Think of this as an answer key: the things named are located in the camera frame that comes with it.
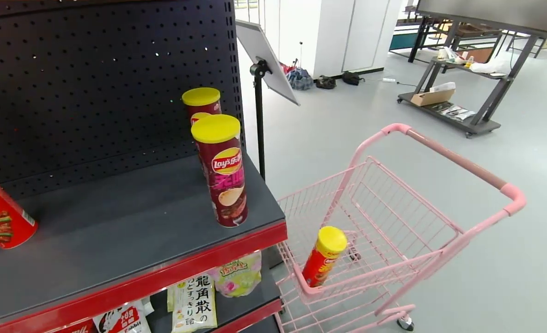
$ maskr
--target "shopping cart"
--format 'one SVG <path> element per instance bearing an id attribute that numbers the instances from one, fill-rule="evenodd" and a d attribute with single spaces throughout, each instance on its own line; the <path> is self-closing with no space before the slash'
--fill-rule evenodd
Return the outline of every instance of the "shopping cart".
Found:
<path id="1" fill-rule="evenodd" d="M 513 202 L 464 231 L 378 160 L 360 157 L 371 143 L 398 131 L 428 146 L 497 188 Z M 396 301 L 429 278 L 480 232 L 521 210 L 526 200 L 512 184 L 466 160 L 410 126 L 392 124 L 357 148 L 349 168 L 279 200 L 288 240 L 278 244 L 288 276 L 277 285 L 284 308 L 276 314 L 282 333 L 369 332 L 396 320 L 413 330 L 415 305 Z M 301 274 L 318 229 L 342 229 L 348 247 L 326 282 L 309 287 Z"/>

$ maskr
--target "red chip can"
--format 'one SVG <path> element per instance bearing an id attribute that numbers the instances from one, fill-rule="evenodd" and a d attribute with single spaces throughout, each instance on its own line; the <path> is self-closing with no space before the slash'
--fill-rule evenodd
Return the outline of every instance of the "red chip can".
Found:
<path id="1" fill-rule="evenodd" d="M 193 125 L 200 118 L 210 114 L 221 114 L 220 91 L 216 88 L 203 86 L 187 90 L 182 96 L 183 104 Z"/>
<path id="2" fill-rule="evenodd" d="M 241 225 L 248 208 L 240 122 L 226 114 L 207 116 L 191 126 L 191 134 L 206 172 L 216 220 L 227 228 Z"/>
<path id="3" fill-rule="evenodd" d="M 322 286 L 346 247 L 347 237 L 341 229 L 324 226 L 318 230 L 316 244 L 302 270 L 309 287 Z"/>
<path id="4" fill-rule="evenodd" d="M 37 226 L 0 187 L 0 247 L 11 249 L 23 244 L 37 231 Z"/>

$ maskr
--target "red shelf edge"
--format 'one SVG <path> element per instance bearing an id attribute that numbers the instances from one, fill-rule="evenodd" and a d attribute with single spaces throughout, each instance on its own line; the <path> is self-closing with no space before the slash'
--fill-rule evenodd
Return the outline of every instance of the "red shelf edge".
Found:
<path id="1" fill-rule="evenodd" d="M 279 242 L 285 241 L 287 238 L 288 232 L 286 229 L 286 221 L 280 220 L 265 229 L 257 230 L 238 240 L 231 240 L 224 244 L 216 245 L 206 251 L 176 261 L 167 267 L 159 266 L 157 268 L 152 268 L 147 274 L 137 276 L 123 283 L 79 297 L 74 301 L 55 305 L 34 314 L 29 314 L 0 324 L 0 333 L 53 332 L 62 329 L 65 326 L 113 310 L 113 308 L 117 308 L 125 302 L 147 297 L 148 295 L 161 290 L 163 287 L 170 286 L 200 274 L 212 267 L 229 263 L 232 260 L 242 257 L 242 255 L 246 255 L 258 249 L 269 248 Z M 242 323 L 243 321 L 241 320 L 244 320 L 245 317 L 247 317 L 248 320 L 251 320 L 250 318 L 253 318 L 253 314 L 254 316 L 260 316 L 261 311 L 269 312 L 267 308 L 269 306 L 273 307 L 273 303 L 275 302 L 271 302 L 269 305 L 265 305 L 259 308 L 259 310 L 251 312 L 231 324 L 234 324 L 237 321 Z"/>

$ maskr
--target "maroon chip can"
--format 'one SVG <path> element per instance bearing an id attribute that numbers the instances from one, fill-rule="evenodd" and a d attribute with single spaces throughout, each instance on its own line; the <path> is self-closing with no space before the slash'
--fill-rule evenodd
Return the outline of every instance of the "maroon chip can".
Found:
<path id="1" fill-rule="evenodd" d="M 197 120 L 210 114 L 221 114 L 220 91 L 216 88 L 203 86 L 187 90 L 181 97 L 187 108 L 187 113 L 193 125 Z"/>
<path id="2" fill-rule="evenodd" d="M 191 126 L 191 134 L 197 142 L 216 220 L 227 228 L 241 225 L 248 207 L 240 122 L 226 114 L 207 116 Z"/>

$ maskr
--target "shopping cart handle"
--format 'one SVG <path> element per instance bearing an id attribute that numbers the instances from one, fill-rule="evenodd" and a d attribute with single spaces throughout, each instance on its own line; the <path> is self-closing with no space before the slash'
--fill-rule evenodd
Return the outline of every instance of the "shopping cart handle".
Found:
<path id="1" fill-rule="evenodd" d="M 483 169 L 479 165 L 472 163 L 470 160 L 467 160 L 463 156 L 460 156 L 459 154 L 449 150 L 443 145 L 440 145 L 436 141 L 433 141 L 432 139 L 425 137 L 421 133 L 418 133 L 417 131 L 413 130 L 411 126 L 405 124 L 391 124 L 381 129 L 381 132 L 385 135 L 389 135 L 393 131 L 400 131 L 404 135 L 412 137 L 419 143 L 422 143 L 423 145 L 429 147 L 430 149 L 444 156 L 448 160 L 451 160 L 452 162 L 463 167 L 464 169 L 467 169 L 472 174 L 491 184 L 491 186 L 497 188 L 500 192 L 502 192 L 502 194 L 504 194 L 508 198 L 514 200 L 512 203 L 508 204 L 508 206 L 504 208 L 504 210 L 507 211 L 510 216 L 521 210 L 526 205 L 526 198 L 522 191 L 519 190 L 519 188 L 507 183 L 503 179 L 500 179 L 500 177 L 497 177 L 496 175 L 490 173 L 486 169 Z"/>

